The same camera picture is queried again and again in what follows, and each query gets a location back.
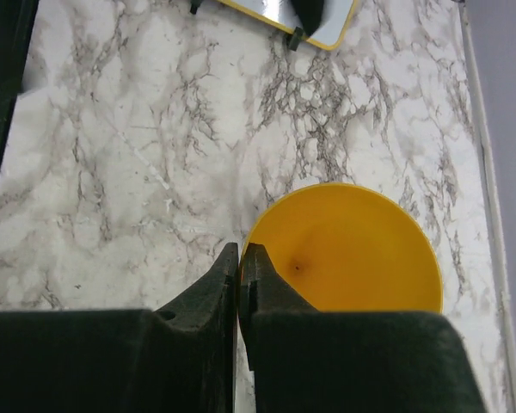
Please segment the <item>yellow framed whiteboard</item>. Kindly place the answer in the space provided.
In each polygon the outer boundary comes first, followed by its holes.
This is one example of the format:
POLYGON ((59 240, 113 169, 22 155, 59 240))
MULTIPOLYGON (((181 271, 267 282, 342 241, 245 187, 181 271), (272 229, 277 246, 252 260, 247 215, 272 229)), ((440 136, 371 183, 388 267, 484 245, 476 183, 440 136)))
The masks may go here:
MULTIPOLYGON (((248 0, 221 3, 285 32, 289 43, 293 42, 295 30, 301 31, 304 28, 289 1, 248 0)), ((341 44, 358 5, 359 1, 327 1, 318 30, 305 41, 326 51, 336 49, 341 44)))

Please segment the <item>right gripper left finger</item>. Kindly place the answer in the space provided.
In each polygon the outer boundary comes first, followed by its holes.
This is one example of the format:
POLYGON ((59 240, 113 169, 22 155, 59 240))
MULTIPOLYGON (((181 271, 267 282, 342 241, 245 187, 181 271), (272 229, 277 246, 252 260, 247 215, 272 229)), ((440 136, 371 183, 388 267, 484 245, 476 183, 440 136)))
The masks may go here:
POLYGON ((237 266, 154 311, 0 311, 0 412, 233 411, 237 266))

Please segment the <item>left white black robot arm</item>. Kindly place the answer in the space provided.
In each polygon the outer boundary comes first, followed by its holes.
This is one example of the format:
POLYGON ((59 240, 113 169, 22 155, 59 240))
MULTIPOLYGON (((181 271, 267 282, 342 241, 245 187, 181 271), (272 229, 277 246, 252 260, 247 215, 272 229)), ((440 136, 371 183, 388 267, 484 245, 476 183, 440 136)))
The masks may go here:
POLYGON ((323 24, 326 3, 325 0, 289 0, 307 37, 311 37, 323 24))

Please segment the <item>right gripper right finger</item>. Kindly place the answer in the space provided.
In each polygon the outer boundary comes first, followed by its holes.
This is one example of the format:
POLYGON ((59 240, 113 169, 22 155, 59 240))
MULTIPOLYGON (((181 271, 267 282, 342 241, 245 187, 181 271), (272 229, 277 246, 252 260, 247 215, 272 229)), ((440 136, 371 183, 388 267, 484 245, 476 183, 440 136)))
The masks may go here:
POLYGON ((264 246, 241 261, 239 324, 260 412, 483 412, 459 334, 424 311, 320 312, 264 246))

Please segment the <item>orange plastic wine glass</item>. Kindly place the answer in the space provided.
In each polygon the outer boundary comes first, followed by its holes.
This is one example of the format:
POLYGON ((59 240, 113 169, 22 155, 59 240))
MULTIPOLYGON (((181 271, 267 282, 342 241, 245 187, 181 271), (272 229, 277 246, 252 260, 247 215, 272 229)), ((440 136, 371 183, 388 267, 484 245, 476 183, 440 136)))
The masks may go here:
POLYGON ((369 188, 321 183, 274 202, 244 247, 265 247, 280 277, 319 311, 443 309, 433 247, 398 204, 369 188))

